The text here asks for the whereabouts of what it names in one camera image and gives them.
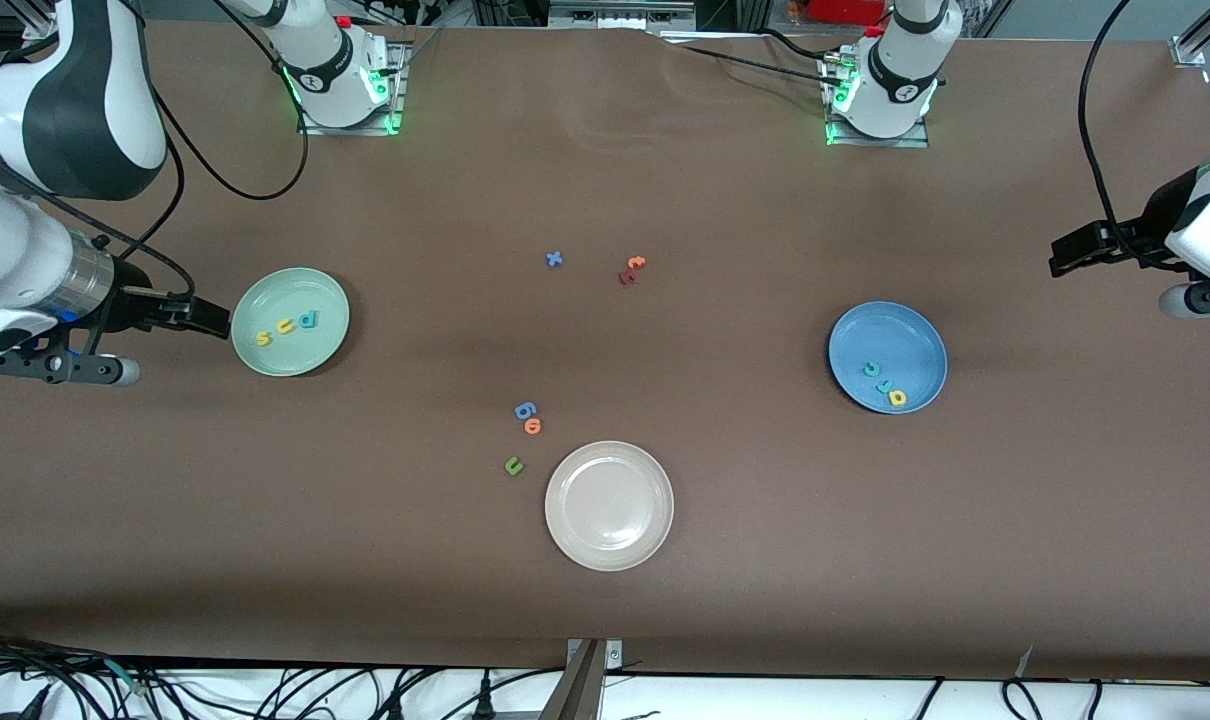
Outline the pale green plate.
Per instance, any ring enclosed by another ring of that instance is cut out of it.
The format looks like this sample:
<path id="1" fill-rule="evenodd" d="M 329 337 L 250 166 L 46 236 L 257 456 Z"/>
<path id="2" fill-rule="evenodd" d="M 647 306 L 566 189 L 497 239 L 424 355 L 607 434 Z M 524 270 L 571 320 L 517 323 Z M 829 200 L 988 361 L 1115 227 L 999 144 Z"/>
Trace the pale green plate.
<path id="1" fill-rule="evenodd" d="M 298 326 L 298 316 L 317 310 L 311 332 Z M 295 322 L 295 332 L 280 334 L 282 318 Z M 294 378 L 330 361 L 348 334 L 352 310 L 341 284 L 330 273 L 294 266 L 267 273 L 241 296 L 231 319 L 230 340 L 236 355 L 253 371 L 270 378 Z M 271 332 L 273 341 L 257 347 L 257 332 Z"/>

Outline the blue plate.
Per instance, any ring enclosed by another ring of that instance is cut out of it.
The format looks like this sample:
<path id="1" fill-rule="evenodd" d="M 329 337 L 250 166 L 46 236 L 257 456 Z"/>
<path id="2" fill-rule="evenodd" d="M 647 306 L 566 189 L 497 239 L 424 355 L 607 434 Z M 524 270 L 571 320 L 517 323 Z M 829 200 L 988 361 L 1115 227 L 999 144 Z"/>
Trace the blue plate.
<path id="1" fill-rule="evenodd" d="M 924 315 L 901 304 L 871 301 L 846 311 L 826 342 L 828 365 L 839 388 L 865 409 L 887 414 L 917 413 L 943 393 L 949 359 L 943 336 Z M 880 378 L 862 365 L 881 364 Z M 905 407 L 892 407 L 876 384 L 893 381 L 908 393 Z"/>

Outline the red box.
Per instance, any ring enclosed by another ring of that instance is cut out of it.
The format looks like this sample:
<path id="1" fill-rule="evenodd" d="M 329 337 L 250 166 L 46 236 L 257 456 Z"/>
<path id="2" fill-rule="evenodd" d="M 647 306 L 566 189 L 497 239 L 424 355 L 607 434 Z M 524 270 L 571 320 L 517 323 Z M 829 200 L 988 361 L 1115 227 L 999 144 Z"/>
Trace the red box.
<path id="1" fill-rule="evenodd" d="M 874 25 L 892 0 L 803 0 L 809 21 L 829 25 Z"/>

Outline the beige plate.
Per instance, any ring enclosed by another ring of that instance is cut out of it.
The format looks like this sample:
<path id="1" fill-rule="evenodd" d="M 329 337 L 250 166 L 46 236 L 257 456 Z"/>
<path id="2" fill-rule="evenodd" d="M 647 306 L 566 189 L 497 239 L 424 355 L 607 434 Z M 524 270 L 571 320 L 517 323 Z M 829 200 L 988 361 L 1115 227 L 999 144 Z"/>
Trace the beige plate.
<path id="1" fill-rule="evenodd" d="M 641 447 L 605 439 L 570 451 L 551 474 L 544 523 L 570 561 L 626 571 L 649 561 L 673 528 L 675 496 L 663 465 Z"/>

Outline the grey metal device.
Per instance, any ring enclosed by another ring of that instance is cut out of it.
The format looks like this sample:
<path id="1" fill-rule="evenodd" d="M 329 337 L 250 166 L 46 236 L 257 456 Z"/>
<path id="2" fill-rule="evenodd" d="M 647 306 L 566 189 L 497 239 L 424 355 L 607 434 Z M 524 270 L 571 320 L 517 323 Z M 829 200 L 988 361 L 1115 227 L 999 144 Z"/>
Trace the grey metal device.
<path id="1" fill-rule="evenodd" d="M 549 0 L 547 27 L 696 31 L 695 0 Z"/>

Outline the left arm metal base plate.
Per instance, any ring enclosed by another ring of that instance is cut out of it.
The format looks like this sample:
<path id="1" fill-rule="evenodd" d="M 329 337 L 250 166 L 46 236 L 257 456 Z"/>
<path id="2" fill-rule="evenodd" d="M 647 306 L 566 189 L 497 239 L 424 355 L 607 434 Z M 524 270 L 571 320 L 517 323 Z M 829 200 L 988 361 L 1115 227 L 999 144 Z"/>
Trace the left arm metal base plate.
<path id="1" fill-rule="evenodd" d="M 868 54 L 858 45 L 839 47 L 816 61 L 823 90 L 826 142 L 829 145 L 893 146 L 924 149 L 929 145 L 924 114 L 930 109 L 938 77 L 917 82 L 889 74 L 878 77 Z"/>

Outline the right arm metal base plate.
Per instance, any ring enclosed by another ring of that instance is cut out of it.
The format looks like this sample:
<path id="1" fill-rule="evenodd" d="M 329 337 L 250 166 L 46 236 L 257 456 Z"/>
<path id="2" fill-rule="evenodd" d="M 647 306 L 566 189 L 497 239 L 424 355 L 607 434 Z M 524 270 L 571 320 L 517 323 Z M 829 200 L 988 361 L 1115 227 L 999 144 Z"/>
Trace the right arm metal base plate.
<path id="1" fill-rule="evenodd" d="M 388 42 L 386 38 L 371 35 L 364 41 L 364 59 L 362 82 L 364 96 L 361 100 L 371 102 L 371 113 L 359 122 L 348 126 L 325 126 L 309 114 L 309 105 L 302 105 L 302 132 L 307 136 L 363 136 L 390 137 L 399 136 L 405 109 L 409 68 L 408 61 L 413 46 L 403 42 Z"/>

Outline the aluminium frame strut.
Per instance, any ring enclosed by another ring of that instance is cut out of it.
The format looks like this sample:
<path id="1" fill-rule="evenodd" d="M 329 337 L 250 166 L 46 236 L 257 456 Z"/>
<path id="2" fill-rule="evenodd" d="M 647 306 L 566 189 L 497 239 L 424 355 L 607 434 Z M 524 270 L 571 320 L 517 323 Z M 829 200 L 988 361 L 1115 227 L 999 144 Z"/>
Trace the aluminium frame strut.
<path id="1" fill-rule="evenodd" d="M 567 666 L 538 720 L 599 720 L 604 682 L 622 669 L 622 638 L 569 639 Z"/>

